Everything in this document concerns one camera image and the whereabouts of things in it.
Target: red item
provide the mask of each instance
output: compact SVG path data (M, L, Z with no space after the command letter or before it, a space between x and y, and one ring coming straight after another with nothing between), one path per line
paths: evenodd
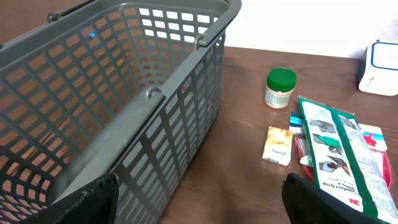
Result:
M369 133L368 136L363 135L363 138L365 138L365 141L366 141L366 143L367 143L368 145L374 147L374 146L376 146L376 141L372 138L372 136L373 136L373 133Z
M301 151L300 145L296 144L296 146L298 150L298 160L300 160L303 157L303 152ZM315 182L313 168L303 164L301 165L304 168L304 171L308 175L310 180L312 182ZM393 177L392 177L390 159L387 156L387 152L383 152L383 179L386 181L387 187L390 190L393 183Z

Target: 3m package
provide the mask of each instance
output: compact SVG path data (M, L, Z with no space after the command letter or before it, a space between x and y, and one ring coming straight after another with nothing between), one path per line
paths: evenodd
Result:
M299 98L315 184L379 221L398 223L398 211L352 114Z

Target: brown table surface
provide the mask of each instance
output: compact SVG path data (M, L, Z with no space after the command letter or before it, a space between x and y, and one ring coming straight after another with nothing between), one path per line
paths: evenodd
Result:
M398 167L398 97L359 91L357 66L355 59L226 47L218 117L161 223L289 223L282 184L291 172L305 176L297 149L288 166L261 156L268 127L288 129L300 95L379 126L393 169ZM276 67L297 73L290 104L281 110L263 100L267 74ZM398 204L397 184L391 192Z

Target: small packet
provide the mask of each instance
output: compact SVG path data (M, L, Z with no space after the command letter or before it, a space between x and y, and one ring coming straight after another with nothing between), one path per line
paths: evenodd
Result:
M292 153L293 132L269 127L262 158L287 166Z

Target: shopping basket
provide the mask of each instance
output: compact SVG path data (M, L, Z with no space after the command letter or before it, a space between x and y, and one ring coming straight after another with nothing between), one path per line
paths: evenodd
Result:
M90 0L0 49L0 222L111 170L116 223L159 220L216 116L240 0Z

